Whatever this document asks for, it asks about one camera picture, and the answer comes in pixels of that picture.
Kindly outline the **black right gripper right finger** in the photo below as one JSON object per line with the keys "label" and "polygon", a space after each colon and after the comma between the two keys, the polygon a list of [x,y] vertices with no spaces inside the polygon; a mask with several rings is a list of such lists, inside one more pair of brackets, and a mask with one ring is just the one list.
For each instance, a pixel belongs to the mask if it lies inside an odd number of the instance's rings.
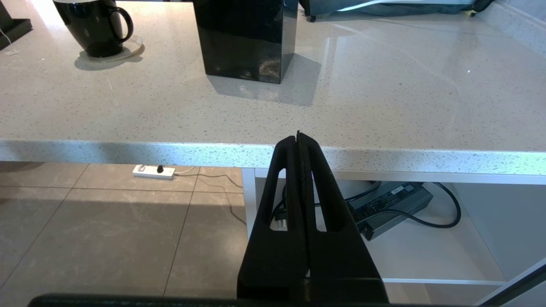
{"label": "black right gripper right finger", "polygon": [[333,172],[318,142],[304,133],[299,133],[299,157],[310,301],[388,303]]}

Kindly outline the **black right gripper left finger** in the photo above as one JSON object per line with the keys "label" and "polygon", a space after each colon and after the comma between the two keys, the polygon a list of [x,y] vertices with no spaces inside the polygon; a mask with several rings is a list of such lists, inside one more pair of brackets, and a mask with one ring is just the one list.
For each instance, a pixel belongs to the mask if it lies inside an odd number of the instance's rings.
{"label": "black right gripper left finger", "polygon": [[[298,147],[289,136],[274,148],[261,201],[238,272],[238,299],[299,299],[308,271],[305,222],[300,198]],[[277,181],[285,170],[287,230],[271,229]]]}

